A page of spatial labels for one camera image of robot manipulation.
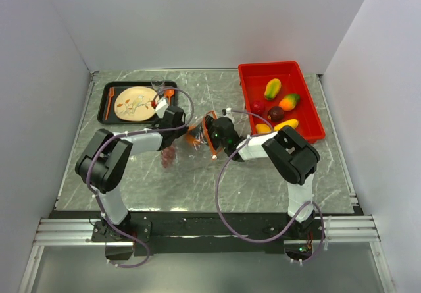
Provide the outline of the clear zip top bag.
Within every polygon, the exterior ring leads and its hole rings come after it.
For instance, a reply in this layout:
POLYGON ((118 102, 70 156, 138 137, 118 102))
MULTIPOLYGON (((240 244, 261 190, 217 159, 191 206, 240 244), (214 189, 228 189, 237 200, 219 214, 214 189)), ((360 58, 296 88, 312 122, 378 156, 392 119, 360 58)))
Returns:
POLYGON ((191 134, 195 137, 195 144, 192 147, 197 151, 200 147, 207 146, 210 149, 213 161, 217 160, 218 154, 222 151, 221 148, 218 148, 217 144, 212 143, 210 135, 211 126, 216 118, 217 116, 214 110, 208 111, 198 124, 190 126, 187 131, 191 132, 191 134))

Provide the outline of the orange fake tangerine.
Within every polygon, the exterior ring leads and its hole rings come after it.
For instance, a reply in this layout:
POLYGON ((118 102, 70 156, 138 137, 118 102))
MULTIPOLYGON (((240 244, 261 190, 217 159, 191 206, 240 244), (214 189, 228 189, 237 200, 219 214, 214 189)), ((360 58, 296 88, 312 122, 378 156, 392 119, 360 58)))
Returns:
POLYGON ((187 133, 185 134, 184 138, 185 138, 185 141, 186 141, 189 145, 194 146, 194 144, 195 144, 195 137, 191 134, 191 132, 187 132, 187 133))

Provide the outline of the purple fake grapes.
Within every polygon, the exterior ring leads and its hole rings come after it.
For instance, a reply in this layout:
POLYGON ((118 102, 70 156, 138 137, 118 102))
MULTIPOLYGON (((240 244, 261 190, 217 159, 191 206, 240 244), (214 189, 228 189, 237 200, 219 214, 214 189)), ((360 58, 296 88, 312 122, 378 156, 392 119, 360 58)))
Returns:
POLYGON ((170 167, 176 158, 176 149, 174 146, 169 146, 161 151, 161 165, 164 168, 170 167))

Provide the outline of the orange fake fruit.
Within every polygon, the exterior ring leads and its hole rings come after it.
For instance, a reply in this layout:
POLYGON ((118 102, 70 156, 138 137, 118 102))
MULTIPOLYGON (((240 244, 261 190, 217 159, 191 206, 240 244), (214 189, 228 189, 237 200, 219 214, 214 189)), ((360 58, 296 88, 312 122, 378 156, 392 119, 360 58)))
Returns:
POLYGON ((268 134, 273 132, 273 129, 271 129, 271 127, 269 127, 267 124, 257 124, 255 129, 257 134, 268 134))

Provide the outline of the red fake apple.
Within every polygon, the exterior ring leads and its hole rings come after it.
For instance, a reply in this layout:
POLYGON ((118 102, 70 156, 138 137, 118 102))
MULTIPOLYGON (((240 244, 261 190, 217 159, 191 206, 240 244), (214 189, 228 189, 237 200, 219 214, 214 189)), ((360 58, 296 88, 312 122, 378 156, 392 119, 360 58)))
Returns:
POLYGON ((252 113, 262 116, 265 112, 266 107, 263 101, 254 101, 250 105, 250 109, 252 113))

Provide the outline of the dark purple fake plum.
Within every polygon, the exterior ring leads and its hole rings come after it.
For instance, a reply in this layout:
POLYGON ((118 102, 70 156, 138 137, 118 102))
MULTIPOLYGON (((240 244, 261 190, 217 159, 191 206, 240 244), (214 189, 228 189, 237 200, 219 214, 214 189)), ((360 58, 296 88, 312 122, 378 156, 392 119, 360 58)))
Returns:
POLYGON ((285 112, 281 107, 273 106, 268 110, 266 117, 271 123, 281 122, 285 117, 285 112))

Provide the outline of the yellow fake lemon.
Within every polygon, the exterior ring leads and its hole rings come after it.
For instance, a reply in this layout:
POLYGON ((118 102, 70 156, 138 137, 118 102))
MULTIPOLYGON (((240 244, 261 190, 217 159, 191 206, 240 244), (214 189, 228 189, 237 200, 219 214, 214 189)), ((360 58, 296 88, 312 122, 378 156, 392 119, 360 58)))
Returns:
POLYGON ((264 91, 264 98, 268 101, 272 101, 276 98, 282 88, 280 79, 273 78, 267 84, 264 91))

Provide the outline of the green orange fake mango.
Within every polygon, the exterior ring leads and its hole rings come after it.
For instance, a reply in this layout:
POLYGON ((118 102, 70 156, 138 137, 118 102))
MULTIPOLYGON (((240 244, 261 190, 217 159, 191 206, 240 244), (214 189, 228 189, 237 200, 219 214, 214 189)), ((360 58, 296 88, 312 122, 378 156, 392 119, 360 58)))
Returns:
POLYGON ((297 93, 287 94, 278 104, 283 111, 292 111, 300 102, 300 95, 297 93))

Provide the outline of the yellow fake fruit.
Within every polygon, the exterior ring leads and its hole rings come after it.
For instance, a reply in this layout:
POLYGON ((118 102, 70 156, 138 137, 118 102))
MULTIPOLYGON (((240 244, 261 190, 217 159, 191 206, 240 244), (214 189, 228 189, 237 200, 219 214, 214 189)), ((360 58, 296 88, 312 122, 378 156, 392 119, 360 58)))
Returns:
POLYGON ((289 119, 289 120, 286 120, 284 122, 281 122, 281 123, 277 124, 274 127, 274 131, 277 132, 285 126, 289 126, 292 129, 296 129, 298 127, 298 125, 299 125, 299 121, 297 119, 289 119))

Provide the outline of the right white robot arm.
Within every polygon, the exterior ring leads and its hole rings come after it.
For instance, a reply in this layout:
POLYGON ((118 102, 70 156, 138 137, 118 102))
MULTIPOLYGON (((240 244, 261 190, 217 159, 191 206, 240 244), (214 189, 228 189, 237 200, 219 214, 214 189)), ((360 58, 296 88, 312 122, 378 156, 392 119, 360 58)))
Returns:
POLYGON ((287 182, 288 232, 303 239, 311 230, 309 218, 313 209, 312 185, 320 155, 316 149, 290 126, 258 136, 240 136, 228 117, 207 117, 203 132, 210 146, 222 149, 233 161, 269 159, 287 182))

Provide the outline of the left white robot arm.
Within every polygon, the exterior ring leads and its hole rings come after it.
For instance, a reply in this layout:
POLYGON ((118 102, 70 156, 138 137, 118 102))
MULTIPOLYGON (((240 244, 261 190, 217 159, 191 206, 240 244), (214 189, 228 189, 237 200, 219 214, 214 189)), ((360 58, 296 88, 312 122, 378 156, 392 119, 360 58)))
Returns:
POLYGON ((152 129, 114 134, 108 130, 96 131, 76 162, 75 172, 88 185, 108 222, 107 234, 118 242, 129 237, 131 215, 124 205, 119 184, 133 155, 162 151, 184 135, 184 110, 177 106, 159 109, 152 129))

